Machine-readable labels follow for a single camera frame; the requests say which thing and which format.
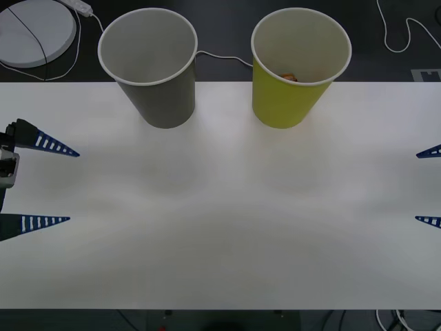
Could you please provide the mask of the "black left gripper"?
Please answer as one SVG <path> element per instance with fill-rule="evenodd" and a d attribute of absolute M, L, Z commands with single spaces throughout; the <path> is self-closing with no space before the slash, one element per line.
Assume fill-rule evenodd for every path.
<path fill-rule="evenodd" d="M 17 119 L 8 124 L 5 132 L 0 134 L 1 148 L 14 152 L 15 145 L 20 148 L 40 150 L 69 157 L 79 157 L 80 154 L 66 144 L 41 131 L 36 126 Z M 69 221 L 70 217 L 56 217 L 32 214 L 1 214 L 0 241 L 5 241 L 22 234 Z"/>

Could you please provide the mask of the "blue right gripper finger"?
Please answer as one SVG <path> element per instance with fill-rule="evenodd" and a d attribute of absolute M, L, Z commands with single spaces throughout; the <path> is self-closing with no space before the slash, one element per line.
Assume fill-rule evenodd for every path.
<path fill-rule="evenodd" d="M 422 223 L 429 224 L 435 228 L 441 228 L 440 217 L 415 216 L 415 219 Z"/>
<path fill-rule="evenodd" d="M 441 145 L 434 146 L 427 150 L 417 153 L 417 158 L 427 159 L 427 158 L 439 158 L 441 157 Z"/>

